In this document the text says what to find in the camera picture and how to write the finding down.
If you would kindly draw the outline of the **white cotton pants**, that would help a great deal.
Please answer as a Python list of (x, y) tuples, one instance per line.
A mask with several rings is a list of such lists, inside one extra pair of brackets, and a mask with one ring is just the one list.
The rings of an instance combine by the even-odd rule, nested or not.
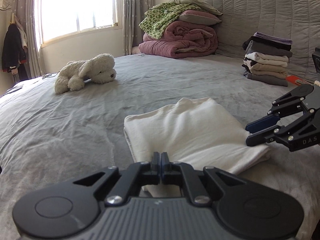
[(270, 158), (267, 145), (246, 145), (249, 132), (211, 98), (182, 98), (174, 105), (129, 115), (124, 134), (135, 162), (166, 152), (170, 161), (188, 163), (196, 170), (214, 166), (240, 174)]

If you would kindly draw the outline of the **stack of folded clothes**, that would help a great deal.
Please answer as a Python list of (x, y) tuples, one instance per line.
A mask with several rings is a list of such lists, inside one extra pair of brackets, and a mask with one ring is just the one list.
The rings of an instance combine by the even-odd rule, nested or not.
[(244, 77), (269, 85), (287, 87), (292, 40), (256, 32), (242, 44)]

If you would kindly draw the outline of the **dark clothes hanging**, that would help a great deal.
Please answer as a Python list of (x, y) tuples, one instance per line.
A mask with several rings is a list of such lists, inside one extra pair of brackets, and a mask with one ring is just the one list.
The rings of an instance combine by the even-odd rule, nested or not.
[(3, 43), (2, 70), (13, 76), (17, 75), (20, 81), (28, 79), (24, 65), (27, 62), (26, 49), (26, 34), (17, 21), (10, 23)]

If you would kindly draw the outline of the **orange red book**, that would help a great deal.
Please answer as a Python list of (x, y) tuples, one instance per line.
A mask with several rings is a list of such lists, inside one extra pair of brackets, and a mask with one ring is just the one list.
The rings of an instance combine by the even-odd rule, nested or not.
[(286, 77), (287, 82), (294, 84), (296, 86), (301, 86), (301, 85), (313, 85), (313, 82), (306, 81), (303, 78), (294, 76), (294, 75), (288, 75)]

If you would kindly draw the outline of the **grey bed sheet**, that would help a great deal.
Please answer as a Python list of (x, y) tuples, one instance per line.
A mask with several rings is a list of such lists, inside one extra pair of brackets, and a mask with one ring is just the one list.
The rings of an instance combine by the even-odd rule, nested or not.
[(126, 116), (210, 97), (245, 125), (290, 90), (246, 79), (241, 65), (219, 55), (131, 55), (116, 58), (117, 77), (105, 85), (57, 95), (55, 78), (40, 77), (2, 96), (1, 239), (18, 239), (12, 208), (26, 193), (108, 165), (126, 168)]

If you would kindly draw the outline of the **white plush dog toy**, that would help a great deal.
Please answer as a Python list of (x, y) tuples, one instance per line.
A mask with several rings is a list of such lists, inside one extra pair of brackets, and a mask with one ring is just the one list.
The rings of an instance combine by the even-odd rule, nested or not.
[(70, 61), (60, 71), (55, 81), (56, 94), (81, 90), (85, 81), (105, 84), (116, 78), (115, 61), (111, 54), (99, 54), (89, 60)]

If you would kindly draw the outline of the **maroon folded quilt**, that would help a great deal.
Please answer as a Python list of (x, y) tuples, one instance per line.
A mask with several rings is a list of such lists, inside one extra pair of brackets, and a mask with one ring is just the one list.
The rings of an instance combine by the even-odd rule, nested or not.
[(213, 28), (183, 21), (172, 22), (159, 40), (144, 34), (143, 42), (138, 46), (141, 53), (173, 59), (207, 56), (217, 47), (217, 34)]

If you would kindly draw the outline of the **grey pink pillow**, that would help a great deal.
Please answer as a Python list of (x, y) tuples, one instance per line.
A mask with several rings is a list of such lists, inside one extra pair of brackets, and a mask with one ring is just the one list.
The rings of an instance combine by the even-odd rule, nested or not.
[(215, 25), (222, 22), (219, 18), (211, 13), (197, 10), (184, 11), (180, 14), (178, 20), (206, 26)]

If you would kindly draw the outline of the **dark flat item on bed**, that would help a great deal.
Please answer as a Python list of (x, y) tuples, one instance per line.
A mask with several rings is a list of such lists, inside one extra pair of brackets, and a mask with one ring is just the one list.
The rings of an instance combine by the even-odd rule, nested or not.
[(3, 96), (7, 95), (7, 94), (11, 94), (11, 93), (14, 93), (14, 92), (17, 92), (19, 91), (20, 89), (22, 89), (23, 87), (12, 87), (11, 89), (7, 90)]

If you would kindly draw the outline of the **grey top pillow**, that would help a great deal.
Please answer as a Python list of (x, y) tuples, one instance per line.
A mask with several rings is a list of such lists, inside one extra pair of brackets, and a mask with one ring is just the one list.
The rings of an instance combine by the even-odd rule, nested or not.
[(223, 15), (222, 12), (217, 10), (215, 7), (210, 5), (209, 3), (203, 1), (203, 0), (170, 0), (170, 3), (175, 3), (175, 4), (194, 4), (203, 9), (204, 11), (210, 12), (211, 14), (221, 16)]

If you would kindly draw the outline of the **green patterned blanket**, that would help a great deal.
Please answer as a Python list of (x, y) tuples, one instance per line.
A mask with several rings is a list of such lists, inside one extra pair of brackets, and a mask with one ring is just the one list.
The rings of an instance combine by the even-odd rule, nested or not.
[(159, 40), (166, 28), (187, 10), (202, 11), (198, 5), (191, 3), (175, 4), (168, 2), (158, 4), (144, 13), (145, 18), (140, 22), (139, 27), (151, 38)]

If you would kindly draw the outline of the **right grey curtain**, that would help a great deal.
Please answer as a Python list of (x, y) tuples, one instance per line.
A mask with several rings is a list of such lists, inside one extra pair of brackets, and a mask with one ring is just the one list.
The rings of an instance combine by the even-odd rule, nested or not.
[(132, 48), (143, 42), (144, 32), (139, 27), (144, 13), (153, 7), (153, 0), (123, 0), (123, 50), (125, 55), (132, 53)]

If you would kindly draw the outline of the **window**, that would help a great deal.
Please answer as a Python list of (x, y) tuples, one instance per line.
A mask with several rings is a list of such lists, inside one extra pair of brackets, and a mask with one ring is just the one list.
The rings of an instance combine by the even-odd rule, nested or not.
[(40, 0), (41, 42), (115, 27), (118, 4), (117, 0)]

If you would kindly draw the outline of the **grey patterned curtain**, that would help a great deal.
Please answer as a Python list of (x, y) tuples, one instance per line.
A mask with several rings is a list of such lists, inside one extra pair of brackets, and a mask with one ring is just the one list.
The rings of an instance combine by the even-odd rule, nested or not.
[(46, 73), (41, 54), (40, 0), (13, 0), (12, 12), (27, 36), (27, 66), (32, 78)]

